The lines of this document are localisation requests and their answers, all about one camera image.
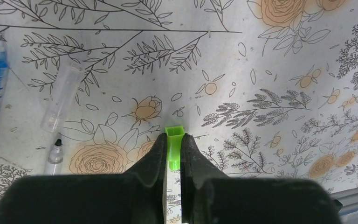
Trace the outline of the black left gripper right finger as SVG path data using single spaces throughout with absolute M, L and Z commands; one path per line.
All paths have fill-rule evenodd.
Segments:
M 234 178 L 185 134 L 180 159 L 182 221 L 188 224 L 338 224 L 337 206 L 316 182 Z

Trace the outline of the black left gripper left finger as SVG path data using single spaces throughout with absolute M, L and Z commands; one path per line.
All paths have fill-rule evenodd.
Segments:
M 167 136 L 121 174 L 27 176 L 0 199 L 0 224 L 163 224 Z

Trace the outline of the white pen dark tip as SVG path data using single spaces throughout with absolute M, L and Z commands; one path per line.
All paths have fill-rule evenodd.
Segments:
M 61 139 L 57 139 L 48 152 L 43 174 L 58 175 L 61 173 L 63 163 L 63 144 Z

